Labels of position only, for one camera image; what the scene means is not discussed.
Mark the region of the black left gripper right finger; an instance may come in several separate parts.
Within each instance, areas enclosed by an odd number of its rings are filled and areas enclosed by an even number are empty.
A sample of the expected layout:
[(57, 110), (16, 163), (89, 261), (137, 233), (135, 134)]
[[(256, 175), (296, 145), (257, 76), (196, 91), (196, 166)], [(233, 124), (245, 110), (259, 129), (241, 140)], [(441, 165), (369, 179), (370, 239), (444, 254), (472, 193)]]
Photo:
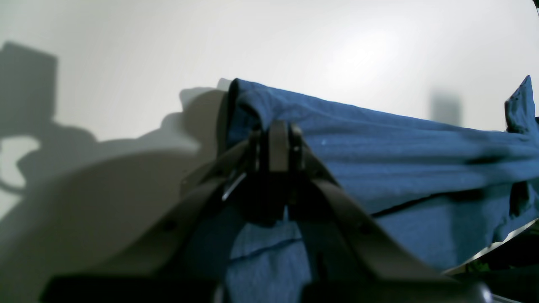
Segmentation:
[(491, 303), (483, 283), (463, 284), (429, 268), (394, 242), (350, 198), (304, 142), (286, 127), (286, 206), (298, 224), (312, 281), (302, 303)]

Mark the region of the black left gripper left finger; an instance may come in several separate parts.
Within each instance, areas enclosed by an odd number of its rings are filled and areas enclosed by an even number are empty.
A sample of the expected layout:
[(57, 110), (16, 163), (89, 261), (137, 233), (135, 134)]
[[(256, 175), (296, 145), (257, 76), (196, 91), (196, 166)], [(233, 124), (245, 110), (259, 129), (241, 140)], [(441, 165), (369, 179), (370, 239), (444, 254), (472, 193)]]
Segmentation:
[(231, 255), (289, 228), (291, 125), (254, 128), (136, 242), (80, 274), (56, 276), (42, 303), (230, 303)]

